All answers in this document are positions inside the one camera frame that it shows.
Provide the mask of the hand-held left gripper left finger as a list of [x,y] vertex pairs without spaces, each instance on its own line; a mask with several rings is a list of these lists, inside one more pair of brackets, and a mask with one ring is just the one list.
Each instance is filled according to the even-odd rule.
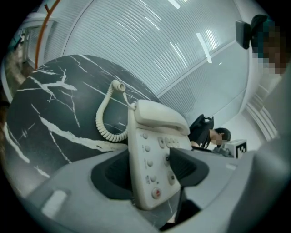
[[128,154],[124,149],[68,164],[22,203],[48,233],[157,233],[164,207],[136,208]]

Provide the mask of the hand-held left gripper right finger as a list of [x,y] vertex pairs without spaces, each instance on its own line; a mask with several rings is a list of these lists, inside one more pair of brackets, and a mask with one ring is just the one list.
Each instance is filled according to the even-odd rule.
[[170,167],[181,185],[180,201],[190,200],[199,209],[206,208],[229,183],[242,165],[253,156],[249,151],[241,159],[225,157],[206,149],[170,149]]

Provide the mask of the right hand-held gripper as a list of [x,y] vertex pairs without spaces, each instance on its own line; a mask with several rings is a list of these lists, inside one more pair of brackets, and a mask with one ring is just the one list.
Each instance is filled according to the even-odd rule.
[[247,151],[246,139],[239,139],[224,142],[221,146],[217,146],[213,150],[224,157],[241,158],[243,153]]

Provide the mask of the white corded telephone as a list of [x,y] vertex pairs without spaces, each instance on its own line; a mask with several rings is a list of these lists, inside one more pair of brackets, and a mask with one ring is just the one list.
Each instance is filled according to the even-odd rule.
[[113,91],[126,99],[125,85],[113,80],[99,106],[95,123],[110,142],[128,140],[130,177],[138,208],[152,210],[179,192],[181,185],[170,167],[170,149],[191,150],[189,127],[184,117],[158,102],[128,103],[128,124],[121,134],[112,134],[103,123],[103,114]]

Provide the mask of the person's white printed T-shirt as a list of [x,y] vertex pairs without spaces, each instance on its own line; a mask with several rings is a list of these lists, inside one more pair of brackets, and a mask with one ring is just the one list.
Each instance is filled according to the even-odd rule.
[[291,67],[264,100],[263,107],[277,131],[273,143],[274,147],[278,147],[274,148],[275,151],[282,149],[291,158]]

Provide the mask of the round black marble table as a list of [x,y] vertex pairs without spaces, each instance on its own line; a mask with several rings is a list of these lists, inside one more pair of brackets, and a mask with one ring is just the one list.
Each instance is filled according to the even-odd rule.
[[[60,168],[127,149],[127,140],[108,142],[95,125],[96,112],[113,80],[125,84],[129,102],[158,100],[124,67],[89,55],[51,60],[19,87],[4,134],[5,169],[21,203]],[[178,201],[176,194],[158,206],[164,207],[164,225],[159,230],[174,226]]]

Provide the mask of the orange coat rack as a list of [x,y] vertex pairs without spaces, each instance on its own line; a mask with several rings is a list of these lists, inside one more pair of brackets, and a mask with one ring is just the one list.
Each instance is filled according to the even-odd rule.
[[61,0],[56,0],[54,2],[54,4],[52,5],[52,7],[50,9],[48,9],[47,11],[47,15],[42,23],[41,29],[40,29],[40,33],[39,33],[39,37],[38,37],[38,41],[36,44],[36,51],[35,51],[35,70],[38,68],[38,59],[39,59],[39,54],[40,54],[40,46],[41,46],[41,41],[43,38],[43,34],[46,28],[46,25],[53,13],[53,11],[55,10],[55,8],[57,7],[57,5],[60,3]]

